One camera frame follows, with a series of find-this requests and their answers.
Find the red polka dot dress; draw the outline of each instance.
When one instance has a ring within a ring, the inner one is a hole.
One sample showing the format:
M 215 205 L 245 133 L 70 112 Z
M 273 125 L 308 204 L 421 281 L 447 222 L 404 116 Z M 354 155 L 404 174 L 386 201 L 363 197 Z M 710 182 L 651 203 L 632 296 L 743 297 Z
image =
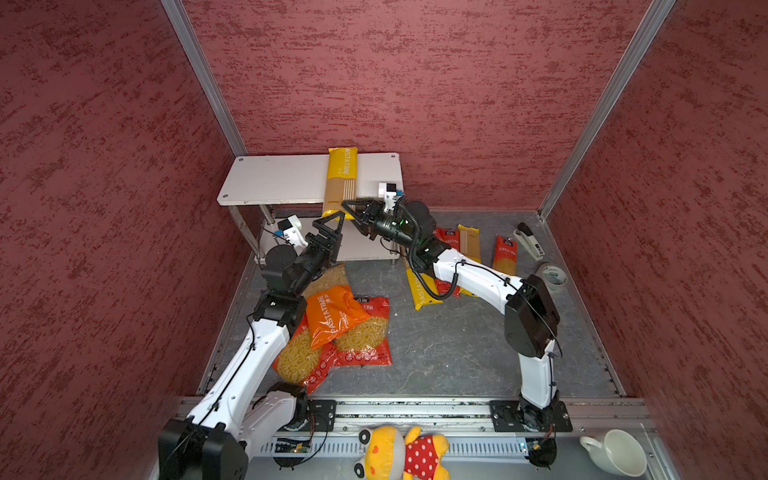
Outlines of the red polka dot dress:
M 421 480 L 432 480 L 437 470 L 438 458 L 432 436 L 420 437 L 406 446 L 406 473 Z

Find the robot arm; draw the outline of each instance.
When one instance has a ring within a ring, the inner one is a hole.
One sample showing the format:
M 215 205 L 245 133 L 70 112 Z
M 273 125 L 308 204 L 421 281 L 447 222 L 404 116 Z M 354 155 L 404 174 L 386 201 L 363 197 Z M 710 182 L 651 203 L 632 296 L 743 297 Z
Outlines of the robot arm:
M 338 219 L 335 229 L 326 224 Z M 172 419 L 158 439 L 160 480 L 241 480 L 252 449 L 288 424 L 306 420 L 306 390 L 278 384 L 248 412 L 267 370 L 296 331 L 306 309 L 301 293 L 336 262 L 344 213 L 316 220 L 301 255 L 291 245 L 266 255 L 262 293 L 249 332 L 211 390 L 184 420 Z
M 498 272 L 453 250 L 434 236 L 435 220 L 421 202 L 400 197 L 391 209 L 381 200 L 348 200 L 342 206 L 363 235 L 371 240 L 379 235 L 406 247 L 414 273 L 451 282 L 450 290 L 439 296 L 416 275 L 429 295 L 447 298 L 462 287 L 504 314 L 505 339 L 520 358 L 522 423 L 535 432 L 546 430 L 557 399 L 551 358 L 560 316 L 544 282 L 535 275 L 522 279 Z

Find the tape roll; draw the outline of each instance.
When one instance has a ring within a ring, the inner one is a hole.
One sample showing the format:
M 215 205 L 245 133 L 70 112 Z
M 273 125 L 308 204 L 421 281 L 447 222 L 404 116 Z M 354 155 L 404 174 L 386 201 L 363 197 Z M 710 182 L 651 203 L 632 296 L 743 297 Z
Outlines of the tape roll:
M 554 293 L 560 290 L 563 285 L 568 283 L 568 275 L 557 265 L 552 263 L 542 263 L 536 270 L 536 276 L 544 280 L 547 290 Z

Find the yellow plush toy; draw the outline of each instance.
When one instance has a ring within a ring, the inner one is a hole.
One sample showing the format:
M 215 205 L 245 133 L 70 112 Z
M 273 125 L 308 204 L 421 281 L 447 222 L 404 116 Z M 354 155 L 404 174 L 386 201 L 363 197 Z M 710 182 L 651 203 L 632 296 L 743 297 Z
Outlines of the yellow plush toy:
M 448 439 L 443 435 L 419 437 L 421 432 L 419 427 L 413 427 L 405 439 L 392 426 L 360 432 L 360 442 L 368 445 L 368 450 L 355 465 L 357 478 L 450 480 L 448 470 L 440 465 L 440 459 L 448 451 Z

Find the black cable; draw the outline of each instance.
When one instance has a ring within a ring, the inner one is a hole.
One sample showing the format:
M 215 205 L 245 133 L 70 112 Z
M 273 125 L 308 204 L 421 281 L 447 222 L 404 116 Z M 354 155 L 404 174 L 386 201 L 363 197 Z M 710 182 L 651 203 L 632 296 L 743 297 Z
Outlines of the black cable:
M 453 280 L 451 281 L 451 286 L 448 288 L 448 291 L 443 293 L 442 295 L 438 295 L 435 292 L 432 292 L 432 289 L 430 289 L 426 281 L 422 278 L 422 274 L 419 273 L 419 271 L 414 267 L 413 262 L 413 256 L 414 252 L 419 248 L 419 238 L 421 238 L 422 235 L 422 226 L 419 225 L 419 222 L 416 221 L 414 216 L 411 214 L 411 212 L 406 208 L 405 204 L 398 204 L 396 203 L 396 207 L 399 207 L 402 212 L 408 217 L 408 220 L 411 222 L 411 225 L 413 225 L 413 238 L 411 239 L 411 247 L 408 249 L 408 252 L 406 253 L 406 260 L 408 261 L 408 266 L 411 267 L 411 271 L 415 275 L 417 279 L 419 279 L 419 282 L 422 284 L 422 287 L 424 288 L 424 291 L 427 292 L 427 294 L 432 297 L 435 300 L 446 300 L 453 294 L 453 290 L 456 288 L 456 283 L 458 282 L 458 273 L 453 274 Z
M 266 393 L 265 393 L 264 395 L 262 395 L 262 396 L 261 396 L 261 397 L 260 397 L 260 398 L 259 398 L 257 401 L 255 401 L 255 402 L 253 403 L 253 405 L 251 405 L 251 406 L 250 406 L 250 409 L 251 409 L 251 410 L 255 409 L 255 408 L 256 408 L 256 406 L 257 406 L 257 405 L 259 405 L 259 402 L 261 402 L 261 401 L 262 401 L 262 400 L 264 400 L 265 398 L 266 398 Z
M 456 265 L 473 266 L 474 268 L 479 268 L 479 269 L 481 269 L 481 270 L 485 270 L 485 271 L 487 271 L 487 272 L 493 273 L 494 275 L 496 275 L 496 278 L 498 278 L 499 280 L 501 280 L 502 282 L 504 282 L 504 284 L 505 284 L 505 285 L 509 285 L 509 286 L 511 286 L 512 288 L 515 288 L 515 286 L 514 286 L 514 285 L 512 285 L 511 283 L 509 283 L 509 280 L 510 280 L 510 279 L 509 279 L 509 277 L 507 277 L 507 278 L 504 278 L 503 276 L 499 275 L 499 274 L 498 274 L 498 273 L 496 273 L 494 270 L 491 270 L 490 268 L 486 267 L 485 265 L 477 265 L 477 264 L 475 264 L 475 263 L 468 263 L 468 262 L 456 262 Z
M 382 244 L 382 247 L 384 247 L 384 250 L 388 250 L 390 253 L 397 253 L 400 254 L 399 250 L 392 250 L 391 248 L 388 248 L 384 245 L 384 237 L 379 237 L 379 243 Z
M 247 322 L 248 322 L 248 317 L 252 316 L 252 315 L 253 315 L 252 313 L 246 315 L 245 319 L 246 319 Z M 210 413 L 213 410 L 218 409 L 218 403 L 224 397 L 224 392 L 227 391 L 227 387 L 230 386 L 230 384 L 232 383 L 232 380 L 234 380 L 235 376 L 237 376 L 237 372 L 240 371 L 240 367 L 243 366 L 243 364 L 245 363 L 246 359 L 248 358 L 248 355 L 250 354 L 250 351 L 256 349 L 256 333 L 253 331 L 253 324 L 251 322 L 248 322 L 248 327 L 250 328 L 250 334 L 251 334 L 251 337 L 250 337 L 250 348 L 245 352 L 245 356 L 243 357 L 243 359 L 240 361 L 240 364 L 235 369 L 235 373 L 232 374 L 232 376 L 230 377 L 230 379 L 227 382 L 227 384 L 224 386 L 224 388 L 221 389 L 221 392 L 219 393 L 219 396 L 216 398 L 216 400 L 214 401 L 213 405 L 211 406 L 211 409 L 208 410 L 208 412 L 206 412 L 205 415 L 203 415 L 203 418 L 196 425 L 194 423 L 190 424 L 192 426 L 192 431 L 189 432 L 189 434 L 187 434 L 187 436 L 184 437 L 184 439 L 181 440 L 179 442 L 179 444 L 176 445 L 176 447 L 173 450 L 170 451 L 170 453 L 168 454 L 168 457 L 165 459 L 165 462 L 163 462 L 163 465 L 160 465 L 160 468 L 158 469 L 158 472 L 157 472 L 157 477 L 158 478 L 162 478 L 163 468 L 165 468 L 165 466 L 167 465 L 168 461 L 170 461 L 170 459 L 173 458 L 174 453 L 176 453 L 176 451 L 178 451 L 178 449 L 180 449 L 182 445 L 187 443 L 189 441 L 189 439 L 192 438 L 192 435 L 194 435 L 195 431 L 197 430 L 197 427 L 202 425 L 203 422 L 205 422 L 205 419 L 208 418 Z
M 273 237 L 275 237 L 275 238 L 279 238 L 279 239 L 281 239 L 283 242 L 285 242 L 285 243 L 288 243 L 288 240 L 286 240 L 286 239 L 282 238 L 282 237 L 281 237 L 280 235 L 278 235 L 277 233 L 274 233 L 274 232 L 270 232 L 270 231 L 269 231 L 269 230 L 267 230 L 265 227 L 261 227 L 261 230 L 264 230 L 265 232 L 269 233 L 269 234 L 270 234 L 270 235 L 272 235 Z
M 322 416 L 322 415 L 317 417 L 317 418 L 318 419 L 323 419 L 323 421 L 326 423 L 326 436 L 323 438 L 323 443 L 320 444 L 320 447 L 317 450 L 315 450 L 312 455 L 308 456 L 307 458 L 305 458 L 301 462 L 295 464 L 294 466 L 296 466 L 296 467 L 301 465 L 301 464 L 303 464 L 303 463 L 307 463 L 309 460 L 312 459 L 313 456 L 317 455 L 317 452 L 319 452 L 320 450 L 323 449 L 324 446 L 326 446 L 326 440 L 328 439 L 328 430 L 329 430 L 329 428 L 328 428 L 328 420 L 324 416 Z
M 554 356 L 554 353 L 550 352 L 547 353 L 547 356 L 549 357 L 549 401 L 552 401 L 552 396 L 554 396 L 554 369 L 552 368 L 552 357 Z

